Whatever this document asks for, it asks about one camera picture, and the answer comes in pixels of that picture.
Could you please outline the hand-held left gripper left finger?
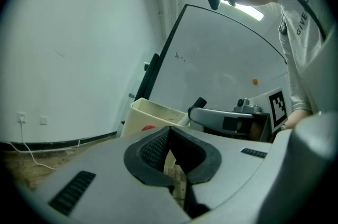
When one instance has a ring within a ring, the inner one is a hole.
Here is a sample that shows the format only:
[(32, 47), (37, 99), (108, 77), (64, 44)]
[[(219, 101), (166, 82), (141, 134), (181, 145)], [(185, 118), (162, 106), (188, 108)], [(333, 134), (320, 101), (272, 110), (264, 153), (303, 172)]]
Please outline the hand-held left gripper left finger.
[(151, 167), (168, 127), (95, 145), (54, 171), (35, 191), (48, 223), (187, 223), (174, 181)]

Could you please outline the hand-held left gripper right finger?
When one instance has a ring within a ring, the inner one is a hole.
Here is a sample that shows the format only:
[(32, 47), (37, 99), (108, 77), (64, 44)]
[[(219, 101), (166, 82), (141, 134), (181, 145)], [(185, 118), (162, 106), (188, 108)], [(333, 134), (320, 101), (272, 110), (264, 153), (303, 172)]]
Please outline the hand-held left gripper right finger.
[(171, 127), (170, 148), (187, 179), (184, 211), (194, 219), (220, 206), (249, 180), (270, 147)]

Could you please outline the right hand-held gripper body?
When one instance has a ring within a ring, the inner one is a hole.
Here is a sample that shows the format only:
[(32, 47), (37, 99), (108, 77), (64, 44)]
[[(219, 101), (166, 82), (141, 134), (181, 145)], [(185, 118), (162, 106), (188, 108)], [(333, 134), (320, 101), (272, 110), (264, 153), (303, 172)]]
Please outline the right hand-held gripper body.
[(282, 88), (253, 98), (241, 98), (233, 111), (241, 115), (236, 133), (247, 135), (253, 141), (272, 142), (287, 120)]

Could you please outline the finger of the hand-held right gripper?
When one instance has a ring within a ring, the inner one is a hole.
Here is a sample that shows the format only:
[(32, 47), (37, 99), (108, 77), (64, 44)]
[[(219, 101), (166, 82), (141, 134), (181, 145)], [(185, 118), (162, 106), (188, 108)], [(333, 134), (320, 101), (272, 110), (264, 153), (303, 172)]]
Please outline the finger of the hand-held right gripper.
[(199, 107), (191, 107), (188, 109), (189, 119), (199, 125), (216, 130), (222, 133), (236, 133), (238, 123), (241, 126), (248, 126), (254, 120), (252, 114), (234, 113), (229, 111), (211, 110)]

